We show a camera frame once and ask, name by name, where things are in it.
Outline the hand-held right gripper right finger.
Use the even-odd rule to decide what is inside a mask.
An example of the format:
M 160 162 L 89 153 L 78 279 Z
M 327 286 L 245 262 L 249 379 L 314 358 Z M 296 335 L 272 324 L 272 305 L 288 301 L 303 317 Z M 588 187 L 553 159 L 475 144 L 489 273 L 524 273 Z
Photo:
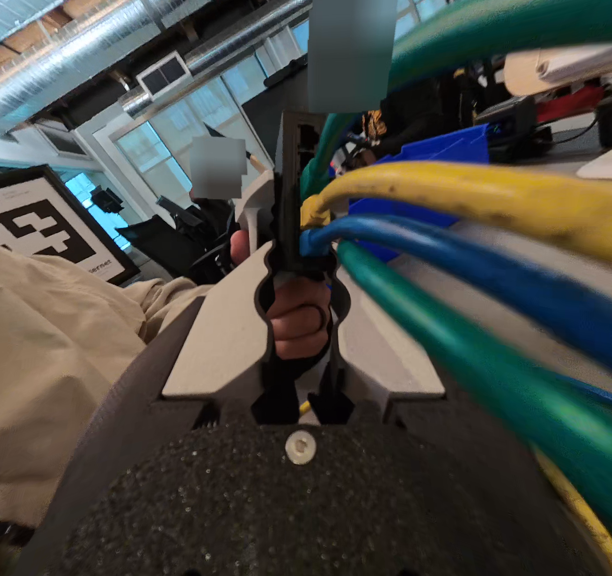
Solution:
M 395 402 L 446 395 L 426 351 L 340 265 L 331 305 L 336 320 L 317 390 L 320 421 L 347 421 L 360 402 L 374 402 L 386 419 Z

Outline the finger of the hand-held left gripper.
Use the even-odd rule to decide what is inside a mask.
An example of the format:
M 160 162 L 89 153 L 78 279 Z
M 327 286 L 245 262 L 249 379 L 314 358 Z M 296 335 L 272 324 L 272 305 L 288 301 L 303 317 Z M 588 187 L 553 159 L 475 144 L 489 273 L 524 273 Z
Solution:
M 273 206 L 275 204 L 275 172 L 265 170 L 244 190 L 236 200 L 234 216 L 241 231 L 248 234 L 249 254 L 253 254 L 260 242 L 275 238 L 273 234 Z

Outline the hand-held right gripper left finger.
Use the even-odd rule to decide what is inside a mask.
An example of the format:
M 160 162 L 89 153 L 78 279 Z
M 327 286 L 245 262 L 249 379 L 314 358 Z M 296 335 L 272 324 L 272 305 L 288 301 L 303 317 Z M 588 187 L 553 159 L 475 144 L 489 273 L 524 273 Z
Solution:
M 210 289 L 162 390 L 164 398 L 250 407 L 264 393 L 263 365 L 274 342 L 266 317 L 275 299 L 269 259 L 274 248 L 274 241 L 264 243 Z

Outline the black network switch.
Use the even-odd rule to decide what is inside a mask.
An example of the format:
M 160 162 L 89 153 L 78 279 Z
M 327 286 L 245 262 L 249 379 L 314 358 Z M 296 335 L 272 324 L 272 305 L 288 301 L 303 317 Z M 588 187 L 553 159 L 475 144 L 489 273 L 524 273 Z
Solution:
M 279 278 L 303 276 L 323 280 L 331 267 L 331 256 L 306 257 L 300 254 L 301 175 L 314 159 L 325 123 L 325 115 L 283 111 L 275 157 L 271 228 L 275 240 L 272 268 Z

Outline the person's left hand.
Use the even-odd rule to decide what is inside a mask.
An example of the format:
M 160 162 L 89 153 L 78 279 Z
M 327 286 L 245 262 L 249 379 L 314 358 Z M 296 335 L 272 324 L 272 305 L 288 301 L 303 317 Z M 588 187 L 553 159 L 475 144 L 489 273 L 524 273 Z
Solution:
M 318 357 L 329 338 L 331 291 L 324 280 L 297 276 L 274 288 L 266 315 L 276 355 L 284 361 Z

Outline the white vent grille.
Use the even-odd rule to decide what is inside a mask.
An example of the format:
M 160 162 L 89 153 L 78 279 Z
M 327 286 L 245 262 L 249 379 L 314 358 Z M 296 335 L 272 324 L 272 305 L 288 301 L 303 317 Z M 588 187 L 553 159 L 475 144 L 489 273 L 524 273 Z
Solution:
M 136 76 L 136 81 L 151 100 L 192 79 L 192 73 L 179 52 L 173 51 Z

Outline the blue plastic bin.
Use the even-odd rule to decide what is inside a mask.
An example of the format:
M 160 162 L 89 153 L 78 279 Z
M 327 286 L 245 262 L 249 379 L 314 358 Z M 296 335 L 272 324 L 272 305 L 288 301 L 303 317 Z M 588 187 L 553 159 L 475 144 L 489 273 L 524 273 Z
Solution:
M 487 165 L 489 160 L 486 125 L 481 125 L 406 144 L 399 154 L 385 156 L 376 163 L 448 161 Z M 349 214 L 395 215 L 441 228 L 449 228 L 458 222 L 458 218 L 449 214 L 379 198 L 350 200 Z

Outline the black framed marker sign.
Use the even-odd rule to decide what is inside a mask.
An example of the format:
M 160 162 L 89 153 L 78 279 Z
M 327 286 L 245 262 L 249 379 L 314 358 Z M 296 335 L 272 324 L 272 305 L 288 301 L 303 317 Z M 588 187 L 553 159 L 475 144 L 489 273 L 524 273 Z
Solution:
M 140 269 L 48 166 L 1 169 L 1 246 L 56 256 L 115 285 Z

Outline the black electronic device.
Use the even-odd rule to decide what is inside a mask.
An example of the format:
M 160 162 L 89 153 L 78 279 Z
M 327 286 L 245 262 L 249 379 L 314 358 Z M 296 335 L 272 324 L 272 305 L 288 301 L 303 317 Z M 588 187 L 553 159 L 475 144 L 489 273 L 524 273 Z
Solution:
M 476 115 L 474 126 L 485 126 L 491 164 L 514 164 L 540 158 L 555 143 L 548 125 L 538 120 L 533 96 L 512 97 Z

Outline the pale paper stack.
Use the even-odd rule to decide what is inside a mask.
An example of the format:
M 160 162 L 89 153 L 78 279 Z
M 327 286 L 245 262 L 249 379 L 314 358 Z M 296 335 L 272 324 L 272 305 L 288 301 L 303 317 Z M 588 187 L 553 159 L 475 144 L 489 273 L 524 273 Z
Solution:
M 611 74 L 611 44 L 564 46 L 506 55 L 504 83 L 516 97 L 533 96 Z

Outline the silver ventilation duct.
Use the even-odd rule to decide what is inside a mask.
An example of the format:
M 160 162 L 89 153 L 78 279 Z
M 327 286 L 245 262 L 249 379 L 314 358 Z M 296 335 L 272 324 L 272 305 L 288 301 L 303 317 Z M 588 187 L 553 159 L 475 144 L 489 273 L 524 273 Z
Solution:
M 286 25 L 306 16 L 312 0 L 142 0 L 167 28 L 195 15 L 204 36 L 181 55 L 192 77 L 201 77 L 244 55 Z
M 106 0 L 1 67 L 1 132 L 84 84 L 213 0 Z

